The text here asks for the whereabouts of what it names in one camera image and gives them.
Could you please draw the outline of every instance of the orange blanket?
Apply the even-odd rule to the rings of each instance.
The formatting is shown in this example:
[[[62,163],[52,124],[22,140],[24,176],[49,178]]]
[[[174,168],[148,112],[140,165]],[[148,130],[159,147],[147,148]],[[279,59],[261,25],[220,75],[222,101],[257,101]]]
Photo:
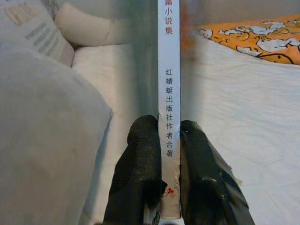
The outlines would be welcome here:
[[[272,62],[300,65],[300,14],[198,27],[205,38]]]

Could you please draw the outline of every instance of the white bedsheet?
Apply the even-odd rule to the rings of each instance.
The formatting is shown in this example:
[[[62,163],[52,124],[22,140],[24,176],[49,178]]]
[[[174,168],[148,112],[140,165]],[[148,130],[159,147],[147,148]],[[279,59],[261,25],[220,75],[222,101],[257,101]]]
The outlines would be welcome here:
[[[126,51],[116,50],[122,48],[121,45],[104,46],[98,47],[97,52],[90,48],[89,51],[94,51],[93,63],[85,66],[94,66],[90,72],[97,73],[100,68],[97,64],[106,57],[128,59]],[[243,181],[241,189],[256,225],[298,224],[300,66],[260,60],[204,38],[199,38],[197,49],[200,58],[196,73],[186,74],[183,70],[181,75],[182,119],[198,122],[232,166],[236,177]],[[87,55],[86,49],[81,59],[84,60]],[[85,74],[85,66],[81,63],[77,61],[75,69]],[[126,65],[122,64],[117,70],[114,68],[116,65],[110,65],[111,68],[105,65],[105,70],[101,70],[106,79],[102,80],[99,88],[111,87],[113,90],[117,87],[115,82],[121,79],[123,73],[120,67]],[[107,79],[109,74],[114,79]],[[125,86],[129,90],[133,84],[129,82]],[[128,101],[132,96],[118,94],[120,92],[102,91],[105,99]],[[102,153],[103,160],[98,160],[102,164],[96,167],[82,224],[92,225],[103,220],[114,163],[126,145],[123,138],[127,134],[122,132],[130,127],[134,119],[127,107],[118,107],[118,110],[124,110],[127,119],[118,117],[124,123],[121,131],[116,128],[108,130],[107,146],[104,147],[106,152]]]

